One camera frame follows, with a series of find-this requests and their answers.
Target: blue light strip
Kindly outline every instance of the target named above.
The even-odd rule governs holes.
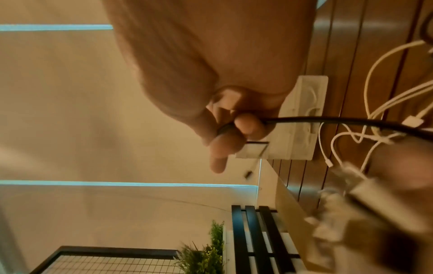
[[[0,186],[153,186],[153,187],[220,187],[238,189],[256,189],[252,185],[226,184],[175,184],[175,183],[129,183],[129,182],[81,182],[81,181],[16,181],[0,180]]]
[[[10,24],[1,25],[0,32],[43,32],[43,31],[67,31],[67,30],[112,30],[108,24],[83,24],[83,25],[56,25],[56,24]]]

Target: wall socket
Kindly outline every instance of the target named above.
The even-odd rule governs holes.
[[[328,86],[327,76],[300,76],[281,106],[279,117],[321,116]],[[262,141],[269,146],[261,158],[311,160],[318,137],[318,123],[277,124]],[[258,158],[262,144],[247,144],[237,158]]]

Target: green plant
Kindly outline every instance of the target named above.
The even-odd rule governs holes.
[[[204,246],[203,251],[199,251],[193,243],[193,247],[184,244],[177,252],[177,265],[185,274],[224,274],[222,264],[223,227],[224,223],[212,222],[212,228],[209,232],[211,245]]]

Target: black cable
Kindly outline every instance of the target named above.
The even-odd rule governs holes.
[[[343,118],[343,117],[325,117],[325,116],[297,116],[297,117],[278,117],[278,118],[266,118],[261,119],[265,125],[279,124],[279,123],[325,123],[325,124],[347,124],[347,125],[366,125],[377,127],[385,130],[393,130],[413,137],[418,137],[426,141],[433,141],[433,133],[424,131],[416,128],[412,128],[406,125],[402,125],[397,122],[381,121],[381,120],[369,120],[361,118]],[[234,122],[223,125],[218,130],[218,135],[222,134],[229,128],[235,127]],[[260,144],[261,142],[247,142],[247,144]]]

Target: black metal frame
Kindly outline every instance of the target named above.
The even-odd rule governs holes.
[[[246,206],[245,209],[241,209],[241,206],[233,205],[231,208],[236,273],[251,274],[249,257],[255,257],[258,274],[273,273],[270,258],[275,259],[278,271],[280,273],[296,273],[291,259],[300,259],[300,256],[299,254],[290,254],[287,251],[281,234],[278,231],[278,227],[276,226],[275,220],[272,216],[272,213],[277,211],[271,210],[267,206],[261,206],[259,209],[255,209],[253,206]],[[245,212],[247,216],[254,252],[248,252],[247,250],[242,212]],[[260,216],[263,220],[263,228],[260,226],[257,213],[260,213]],[[262,233],[263,230],[266,230],[267,232],[267,236],[273,251],[272,253],[269,253],[266,248]]]
[[[117,248],[117,247],[89,247],[89,246],[61,246],[50,257],[38,265],[30,274],[42,274],[60,256],[103,256],[117,258],[140,258],[171,260],[177,257],[176,250]]]

